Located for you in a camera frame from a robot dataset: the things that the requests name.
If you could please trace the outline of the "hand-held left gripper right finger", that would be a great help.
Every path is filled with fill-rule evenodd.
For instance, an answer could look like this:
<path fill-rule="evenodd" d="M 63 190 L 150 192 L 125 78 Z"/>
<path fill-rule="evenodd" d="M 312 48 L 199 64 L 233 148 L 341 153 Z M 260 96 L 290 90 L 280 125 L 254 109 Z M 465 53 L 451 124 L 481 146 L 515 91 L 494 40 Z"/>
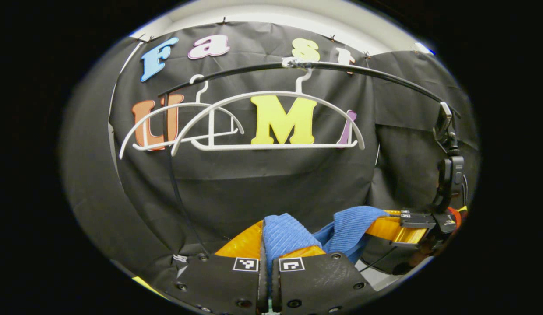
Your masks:
<path fill-rule="evenodd" d="M 273 261 L 273 312 L 351 315 L 377 297 L 378 293 L 341 252 Z"/>

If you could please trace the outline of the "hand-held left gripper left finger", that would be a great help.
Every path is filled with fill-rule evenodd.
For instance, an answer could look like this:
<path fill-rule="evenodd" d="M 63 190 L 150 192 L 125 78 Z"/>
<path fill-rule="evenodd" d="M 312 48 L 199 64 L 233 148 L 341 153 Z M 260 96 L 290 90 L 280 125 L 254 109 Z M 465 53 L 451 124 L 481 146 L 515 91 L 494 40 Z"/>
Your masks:
<path fill-rule="evenodd" d="M 259 221 L 214 255 L 172 255 L 150 277 L 131 277 L 153 293 L 210 315 L 262 315 L 269 311 L 263 228 Z"/>

